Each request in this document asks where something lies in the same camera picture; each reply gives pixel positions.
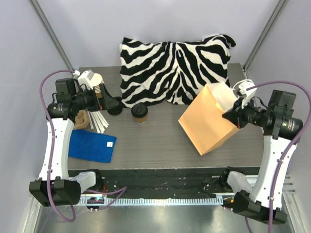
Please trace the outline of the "brown paper coffee cup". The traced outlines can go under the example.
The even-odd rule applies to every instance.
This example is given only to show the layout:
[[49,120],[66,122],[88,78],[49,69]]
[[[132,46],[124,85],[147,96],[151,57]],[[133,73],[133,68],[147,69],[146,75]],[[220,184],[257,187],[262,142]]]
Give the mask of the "brown paper coffee cup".
[[141,123],[144,123],[147,119],[148,119],[148,116],[144,116],[144,117],[134,117],[135,121],[139,124]]

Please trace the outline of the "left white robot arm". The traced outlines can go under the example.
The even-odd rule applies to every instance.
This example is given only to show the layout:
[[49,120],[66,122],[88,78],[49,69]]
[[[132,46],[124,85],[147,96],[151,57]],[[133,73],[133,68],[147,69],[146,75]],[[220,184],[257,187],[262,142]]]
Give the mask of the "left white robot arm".
[[114,107],[100,75],[94,78],[67,78],[55,82],[56,98],[46,107],[48,140],[44,163],[29,191],[44,207],[76,205],[85,191],[104,189],[98,169],[80,172],[71,178],[68,158],[110,163],[116,137],[104,134],[107,121],[101,106]]

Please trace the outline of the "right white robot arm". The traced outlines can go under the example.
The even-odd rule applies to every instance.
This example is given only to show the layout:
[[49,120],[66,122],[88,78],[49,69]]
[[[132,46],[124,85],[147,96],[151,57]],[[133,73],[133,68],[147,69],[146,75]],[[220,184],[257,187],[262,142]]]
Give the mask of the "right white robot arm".
[[284,224],[282,189],[287,167],[297,147],[294,138],[303,121],[294,118],[294,93],[274,90],[264,108],[254,105],[256,89],[238,91],[239,98],[223,118],[241,129],[247,124],[263,128],[263,157],[255,185],[237,168],[228,166],[219,180],[220,188],[235,196],[223,201],[223,208],[265,224]]

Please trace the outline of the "brown paper takeout bag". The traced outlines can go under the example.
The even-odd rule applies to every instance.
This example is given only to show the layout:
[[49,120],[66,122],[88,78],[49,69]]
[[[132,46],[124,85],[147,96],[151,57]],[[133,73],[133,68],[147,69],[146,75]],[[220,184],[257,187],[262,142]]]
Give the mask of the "brown paper takeout bag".
[[178,120],[200,155],[218,148],[239,131],[222,117],[237,99],[224,82],[206,84]]

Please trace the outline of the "black plastic cup lid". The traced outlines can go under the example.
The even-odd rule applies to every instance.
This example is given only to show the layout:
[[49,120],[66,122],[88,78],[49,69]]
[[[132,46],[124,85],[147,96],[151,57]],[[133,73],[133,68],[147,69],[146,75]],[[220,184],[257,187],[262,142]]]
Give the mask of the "black plastic cup lid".
[[131,114],[135,118],[144,118],[148,114],[148,108],[143,103],[135,104],[131,109]]

